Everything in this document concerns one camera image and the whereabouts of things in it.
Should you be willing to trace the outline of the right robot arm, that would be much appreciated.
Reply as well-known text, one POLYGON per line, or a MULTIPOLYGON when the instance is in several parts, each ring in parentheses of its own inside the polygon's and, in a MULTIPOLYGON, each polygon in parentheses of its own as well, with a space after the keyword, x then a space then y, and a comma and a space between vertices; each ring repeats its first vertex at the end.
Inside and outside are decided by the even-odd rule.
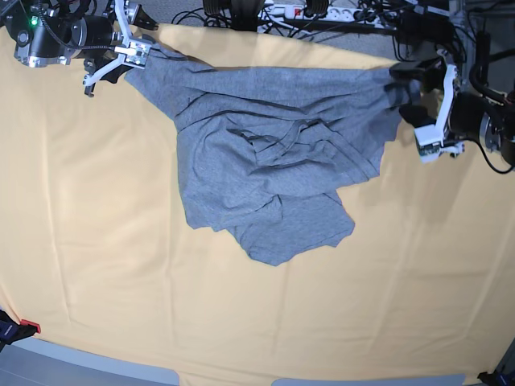
POLYGON ((144 69, 153 43, 137 37, 132 26, 159 27, 134 1, 1 2, 1 26, 15 41, 14 57, 29 68, 84 61, 84 94, 94 96, 98 82, 117 83, 132 68, 144 69))

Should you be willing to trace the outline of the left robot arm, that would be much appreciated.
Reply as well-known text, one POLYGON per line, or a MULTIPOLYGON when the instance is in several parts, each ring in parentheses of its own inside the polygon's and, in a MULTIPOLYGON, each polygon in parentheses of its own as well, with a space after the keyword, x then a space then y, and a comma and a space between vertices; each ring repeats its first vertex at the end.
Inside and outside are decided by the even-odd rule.
POLYGON ((395 80, 417 80, 424 92, 443 93, 436 117, 421 105, 399 109, 402 119, 414 128, 422 162, 433 162, 445 153, 456 157, 464 152, 465 142, 472 142, 494 172, 514 171, 514 92, 500 93, 486 84, 488 66, 512 56, 513 49, 481 55, 469 72, 471 92, 464 89, 458 67, 442 53, 431 60, 390 68, 395 80))

